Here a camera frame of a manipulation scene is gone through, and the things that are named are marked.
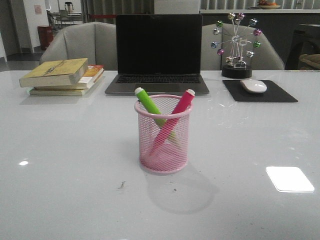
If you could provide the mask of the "grey laptop black screen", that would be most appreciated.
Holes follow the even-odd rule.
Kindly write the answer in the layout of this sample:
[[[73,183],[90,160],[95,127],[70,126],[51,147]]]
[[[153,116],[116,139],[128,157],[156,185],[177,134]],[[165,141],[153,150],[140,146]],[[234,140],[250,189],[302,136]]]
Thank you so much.
[[[192,89],[206,95],[201,76],[202,16],[123,14],[116,17],[117,75],[108,95],[181,95]]]

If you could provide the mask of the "pink marker pen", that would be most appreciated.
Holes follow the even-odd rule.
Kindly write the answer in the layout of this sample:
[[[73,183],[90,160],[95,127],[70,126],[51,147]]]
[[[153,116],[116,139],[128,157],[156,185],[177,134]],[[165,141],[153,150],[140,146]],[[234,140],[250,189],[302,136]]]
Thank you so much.
[[[191,104],[194,97],[195,97],[194,90],[192,89],[186,90],[182,95],[182,97],[180,98],[177,105],[175,106],[175,108],[173,109],[172,114],[174,115],[174,114],[183,113]],[[180,119],[179,117],[170,118],[165,122],[164,126],[161,128],[160,132],[157,134],[154,140],[152,149],[149,153],[150,156],[153,155],[155,151],[165,143],[165,141],[168,139],[170,132],[173,132],[174,127],[178,123],[179,119]]]

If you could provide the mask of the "pink mesh pen holder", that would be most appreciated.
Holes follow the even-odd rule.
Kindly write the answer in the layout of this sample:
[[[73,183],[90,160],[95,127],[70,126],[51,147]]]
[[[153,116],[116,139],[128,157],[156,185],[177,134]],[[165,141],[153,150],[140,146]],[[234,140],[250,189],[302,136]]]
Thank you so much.
[[[140,101],[138,114],[139,161],[142,167],[159,174],[175,173],[188,163],[189,118],[193,105],[173,114],[180,100],[177,95],[152,95],[160,114],[149,113]]]

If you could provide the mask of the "yellow top book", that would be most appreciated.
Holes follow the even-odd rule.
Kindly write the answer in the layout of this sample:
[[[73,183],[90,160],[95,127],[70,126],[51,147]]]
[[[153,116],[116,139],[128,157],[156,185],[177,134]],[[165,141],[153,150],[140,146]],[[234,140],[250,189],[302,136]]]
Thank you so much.
[[[87,58],[46,61],[19,79],[21,87],[76,84],[88,70]]]

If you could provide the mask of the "black mouse pad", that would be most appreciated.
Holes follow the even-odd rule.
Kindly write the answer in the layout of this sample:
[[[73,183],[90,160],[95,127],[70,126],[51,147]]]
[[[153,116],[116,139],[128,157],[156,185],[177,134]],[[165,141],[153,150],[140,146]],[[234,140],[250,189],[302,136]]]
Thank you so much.
[[[271,80],[262,80],[267,86],[263,93],[247,92],[240,80],[223,80],[223,84],[237,102],[261,102],[261,103],[296,103],[298,100]]]

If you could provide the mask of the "white computer mouse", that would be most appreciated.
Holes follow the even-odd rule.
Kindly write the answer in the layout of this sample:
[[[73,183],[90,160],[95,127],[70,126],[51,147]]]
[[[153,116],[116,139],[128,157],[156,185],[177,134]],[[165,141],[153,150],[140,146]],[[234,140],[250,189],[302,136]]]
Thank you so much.
[[[261,80],[244,79],[240,81],[240,84],[248,93],[260,94],[267,91],[266,84]]]

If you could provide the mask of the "pale bottom book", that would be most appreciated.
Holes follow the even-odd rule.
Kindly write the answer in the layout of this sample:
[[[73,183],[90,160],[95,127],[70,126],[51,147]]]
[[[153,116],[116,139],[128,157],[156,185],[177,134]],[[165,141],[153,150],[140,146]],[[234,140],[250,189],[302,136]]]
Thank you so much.
[[[94,83],[91,84],[89,88],[85,89],[49,89],[49,90],[39,90],[32,88],[29,91],[29,94],[32,96],[84,96],[87,93],[90,93],[96,88],[96,85],[100,84],[100,81],[105,77],[99,77]]]

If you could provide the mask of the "red trash bin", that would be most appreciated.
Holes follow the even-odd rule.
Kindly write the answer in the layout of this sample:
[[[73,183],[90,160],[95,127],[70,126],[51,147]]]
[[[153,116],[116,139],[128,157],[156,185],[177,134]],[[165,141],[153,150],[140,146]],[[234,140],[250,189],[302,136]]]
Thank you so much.
[[[40,25],[37,27],[40,48],[46,50],[53,41],[53,30],[49,25]]]

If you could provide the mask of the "fruit bowl on counter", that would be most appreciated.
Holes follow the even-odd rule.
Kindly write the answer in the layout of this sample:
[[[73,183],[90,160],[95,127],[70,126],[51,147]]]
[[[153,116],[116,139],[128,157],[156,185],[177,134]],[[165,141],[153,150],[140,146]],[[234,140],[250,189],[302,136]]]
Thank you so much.
[[[274,10],[281,7],[281,5],[278,5],[276,2],[271,2],[270,0],[258,0],[257,6],[263,10]]]

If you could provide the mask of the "orange middle book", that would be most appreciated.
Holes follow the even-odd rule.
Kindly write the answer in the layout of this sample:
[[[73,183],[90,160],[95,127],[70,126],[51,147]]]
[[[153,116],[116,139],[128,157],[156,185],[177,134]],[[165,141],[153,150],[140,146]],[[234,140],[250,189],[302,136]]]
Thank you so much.
[[[37,86],[36,90],[85,90],[91,88],[102,76],[104,67],[102,65],[90,64],[88,70],[76,84],[58,86]]]

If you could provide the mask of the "green marker pen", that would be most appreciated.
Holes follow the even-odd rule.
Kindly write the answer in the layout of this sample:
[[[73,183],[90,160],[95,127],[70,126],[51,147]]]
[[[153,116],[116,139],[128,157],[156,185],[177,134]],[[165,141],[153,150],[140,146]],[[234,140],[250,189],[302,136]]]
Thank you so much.
[[[135,95],[137,96],[140,103],[144,106],[150,114],[161,115],[161,111],[158,109],[153,100],[149,97],[148,93],[142,88],[138,87],[134,90]],[[179,145],[179,141],[174,132],[170,132],[168,136],[168,140],[170,140],[173,144]]]

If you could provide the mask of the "ferris wheel desk ornament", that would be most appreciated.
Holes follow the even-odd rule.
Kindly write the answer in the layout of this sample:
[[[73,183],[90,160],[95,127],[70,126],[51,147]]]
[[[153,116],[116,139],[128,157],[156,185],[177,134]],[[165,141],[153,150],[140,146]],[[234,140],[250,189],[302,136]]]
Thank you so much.
[[[245,58],[251,59],[255,55],[254,49],[262,45],[257,39],[254,41],[249,40],[251,35],[259,37],[262,34],[261,29],[254,28],[251,33],[245,33],[248,28],[256,26],[258,23],[256,18],[250,19],[248,26],[243,30],[240,29],[241,22],[245,16],[243,12],[231,12],[228,14],[228,19],[232,23],[232,32],[227,31],[224,22],[221,20],[215,23],[215,28],[212,30],[213,35],[224,35],[228,38],[226,41],[213,41],[210,44],[211,48],[217,49],[217,55],[225,57],[225,64],[222,66],[221,74],[227,78],[250,78],[252,76],[252,68],[245,61]]]

